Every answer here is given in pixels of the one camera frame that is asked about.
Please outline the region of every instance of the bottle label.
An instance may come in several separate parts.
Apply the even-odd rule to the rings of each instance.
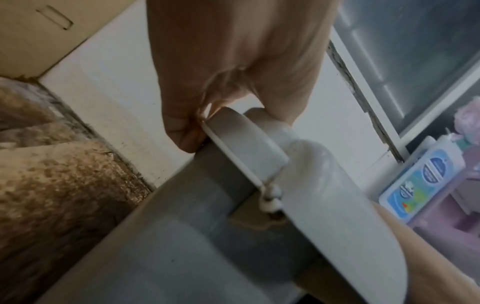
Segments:
[[[419,163],[423,164],[386,199],[402,219],[425,206],[454,176],[454,164],[444,150],[434,151]]]

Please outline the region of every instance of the hand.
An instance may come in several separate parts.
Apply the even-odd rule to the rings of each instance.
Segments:
[[[199,120],[253,93],[292,124],[319,74],[340,0],[147,0],[166,133],[184,151]]]

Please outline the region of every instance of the white wall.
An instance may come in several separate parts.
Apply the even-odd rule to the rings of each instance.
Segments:
[[[40,82],[150,184],[161,185],[190,157],[169,140],[163,129],[144,0],[138,0],[78,47]],[[248,96],[233,108],[243,112],[258,104],[255,97]],[[366,191],[375,187],[375,177],[381,180],[396,165],[327,56],[308,108],[294,129],[301,137],[327,146]],[[373,167],[375,177],[366,179]]]

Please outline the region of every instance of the brown stained surface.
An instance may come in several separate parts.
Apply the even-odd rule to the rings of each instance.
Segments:
[[[34,302],[150,193],[49,98],[0,78],[0,303]]]

